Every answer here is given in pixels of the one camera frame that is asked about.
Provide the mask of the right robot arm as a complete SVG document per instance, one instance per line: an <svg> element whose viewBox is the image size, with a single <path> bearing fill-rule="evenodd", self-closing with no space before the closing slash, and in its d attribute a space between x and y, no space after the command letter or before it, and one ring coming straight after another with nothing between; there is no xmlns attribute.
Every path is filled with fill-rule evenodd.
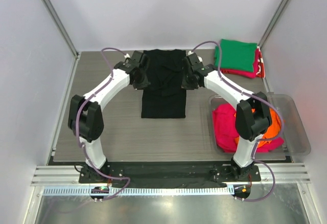
<svg viewBox="0 0 327 224"><path fill-rule="evenodd" d="M236 111L235 129L239 134L236 152L231 158L230 174L236 181L247 178L254 165L259 140L272 124L267 96L250 92L225 77L213 65L204 65L201 58L190 51L183 61L182 88L209 89L220 95Z"/></svg>

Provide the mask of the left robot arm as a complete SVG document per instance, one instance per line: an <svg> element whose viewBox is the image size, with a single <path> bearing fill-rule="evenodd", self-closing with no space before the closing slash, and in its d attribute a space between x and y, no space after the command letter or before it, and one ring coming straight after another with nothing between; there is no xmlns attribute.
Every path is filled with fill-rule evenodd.
<svg viewBox="0 0 327 224"><path fill-rule="evenodd" d="M146 76L150 62L148 56L140 51L134 51L132 55L122 54L124 61L109 66L110 72L100 84L82 96L74 95L69 105L68 127L84 152L86 168L91 170L91 177L99 183L107 179L130 180L128 177L109 175L100 139L104 130L104 108L127 86L141 90L150 85Z"/></svg>

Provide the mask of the black t shirt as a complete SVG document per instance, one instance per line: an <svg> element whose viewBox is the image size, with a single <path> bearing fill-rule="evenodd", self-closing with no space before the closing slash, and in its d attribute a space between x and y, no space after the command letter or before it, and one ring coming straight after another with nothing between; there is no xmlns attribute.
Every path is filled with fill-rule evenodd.
<svg viewBox="0 0 327 224"><path fill-rule="evenodd" d="M184 50L144 50L150 64L147 77L150 85L142 96L141 118L185 118L186 90L181 88Z"/></svg>

